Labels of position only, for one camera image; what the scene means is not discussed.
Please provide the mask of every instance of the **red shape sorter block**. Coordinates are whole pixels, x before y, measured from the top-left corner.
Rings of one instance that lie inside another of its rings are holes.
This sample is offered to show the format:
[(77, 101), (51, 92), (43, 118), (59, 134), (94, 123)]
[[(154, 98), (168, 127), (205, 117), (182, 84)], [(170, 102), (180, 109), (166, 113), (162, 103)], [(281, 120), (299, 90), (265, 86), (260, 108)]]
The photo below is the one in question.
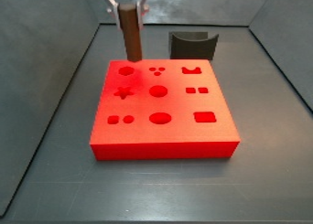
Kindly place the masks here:
[(110, 62), (92, 137), (98, 160), (231, 157), (239, 143), (208, 60)]

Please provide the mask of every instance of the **circular hole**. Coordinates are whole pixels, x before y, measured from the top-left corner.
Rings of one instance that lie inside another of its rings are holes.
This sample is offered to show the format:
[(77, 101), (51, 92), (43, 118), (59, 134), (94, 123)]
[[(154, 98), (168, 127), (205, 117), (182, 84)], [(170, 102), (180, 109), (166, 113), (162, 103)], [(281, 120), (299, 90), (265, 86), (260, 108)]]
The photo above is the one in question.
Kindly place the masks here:
[(168, 124), (172, 122), (172, 115), (166, 112), (157, 112), (150, 116), (150, 121), (154, 124)]
[(124, 76), (134, 74), (136, 69), (133, 67), (122, 67), (120, 69), (120, 74)]
[(124, 120), (125, 123), (132, 123), (134, 121), (134, 119), (136, 119), (134, 116), (128, 115), (128, 116), (124, 117), (122, 120)]
[(150, 95), (154, 97), (164, 97), (168, 94), (168, 88), (157, 85), (150, 88)]

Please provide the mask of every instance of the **gray floor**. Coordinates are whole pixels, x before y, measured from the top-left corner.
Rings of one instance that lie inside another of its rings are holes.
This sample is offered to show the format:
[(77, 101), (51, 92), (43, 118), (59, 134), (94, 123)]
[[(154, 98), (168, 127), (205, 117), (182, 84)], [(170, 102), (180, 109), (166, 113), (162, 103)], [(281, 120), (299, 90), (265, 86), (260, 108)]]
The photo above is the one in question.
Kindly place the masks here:
[(212, 62), (243, 138), (231, 160), (97, 162), (89, 146), (122, 34), (102, 26), (3, 220), (313, 220), (313, 120), (248, 28), (146, 27), (146, 59), (168, 33), (221, 34)]

